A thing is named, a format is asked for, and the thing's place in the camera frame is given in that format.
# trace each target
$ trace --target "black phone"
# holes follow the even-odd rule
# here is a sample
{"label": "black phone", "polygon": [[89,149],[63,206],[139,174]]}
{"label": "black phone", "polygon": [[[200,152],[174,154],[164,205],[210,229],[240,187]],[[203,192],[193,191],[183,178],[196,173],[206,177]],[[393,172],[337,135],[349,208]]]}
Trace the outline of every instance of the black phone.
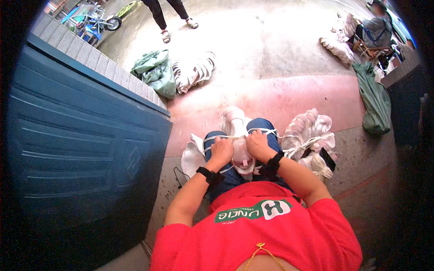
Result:
{"label": "black phone", "polygon": [[336,168],[336,163],[330,157],[329,153],[324,148],[321,148],[321,150],[319,151],[319,155],[324,159],[325,164],[330,168],[330,170],[334,172]]}

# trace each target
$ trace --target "blue metal door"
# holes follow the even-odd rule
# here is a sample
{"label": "blue metal door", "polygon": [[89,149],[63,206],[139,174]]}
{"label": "blue metal door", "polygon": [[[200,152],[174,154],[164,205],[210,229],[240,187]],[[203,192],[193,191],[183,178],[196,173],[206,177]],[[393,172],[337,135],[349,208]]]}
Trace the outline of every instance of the blue metal door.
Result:
{"label": "blue metal door", "polygon": [[27,44],[8,109],[11,173],[35,236],[26,253],[92,269],[144,239],[171,126]]}

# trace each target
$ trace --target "black cable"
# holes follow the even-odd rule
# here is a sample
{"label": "black cable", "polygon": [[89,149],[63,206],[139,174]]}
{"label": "black cable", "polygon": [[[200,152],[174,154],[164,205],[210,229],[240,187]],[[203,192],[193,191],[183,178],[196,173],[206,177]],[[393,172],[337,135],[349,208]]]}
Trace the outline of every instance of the black cable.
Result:
{"label": "black cable", "polygon": [[184,174],[185,176],[187,176],[189,179],[190,179],[190,176],[188,176],[187,174],[185,174],[184,172],[182,172],[181,170],[179,170],[178,167],[174,167],[174,168],[173,168],[173,173],[175,174],[175,178],[176,178],[176,180],[178,181],[178,184],[179,184],[178,189],[181,189],[181,188],[182,188],[182,185],[181,185],[181,183],[180,183],[179,180],[178,180],[178,176],[176,176],[175,169],[177,169],[179,172],[181,172],[182,174]]}

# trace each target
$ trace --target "black bracelet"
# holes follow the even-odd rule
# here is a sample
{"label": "black bracelet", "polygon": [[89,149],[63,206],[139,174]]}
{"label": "black bracelet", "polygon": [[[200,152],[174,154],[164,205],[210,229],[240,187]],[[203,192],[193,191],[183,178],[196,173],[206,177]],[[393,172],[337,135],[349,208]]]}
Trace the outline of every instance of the black bracelet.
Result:
{"label": "black bracelet", "polygon": [[215,185],[224,179],[220,172],[215,173],[207,170],[204,167],[199,167],[196,172],[204,175],[207,178],[207,183],[209,183],[210,185]]}
{"label": "black bracelet", "polygon": [[278,152],[273,158],[268,160],[268,163],[266,166],[262,166],[259,169],[259,174],[268,176],[269,178],[272,178],[274,175],[276,175],[277,170],[279,169],[279,161],[285,156],[283,151]]}

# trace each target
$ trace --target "green bag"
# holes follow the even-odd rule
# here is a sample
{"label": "green bag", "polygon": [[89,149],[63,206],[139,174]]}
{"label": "green bag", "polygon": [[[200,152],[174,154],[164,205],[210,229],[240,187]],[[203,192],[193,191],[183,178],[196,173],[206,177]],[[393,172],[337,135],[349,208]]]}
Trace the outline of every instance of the green bag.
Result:
{"label": "green bag", "polygon": [[357,73],[358,88],[366,113],[363,120],[365,130],[374,135],[383,135],[390,131],[391,104],[389,94],[383,84],[374,80],[375,72],[371,62],[352,64]]}
{"label": "green bag", "polygon": [[175,75],[169,60],[169,50],[143,54],[134,63],[130,73],[153,88],[159,95],[168,99],[175,98]]}

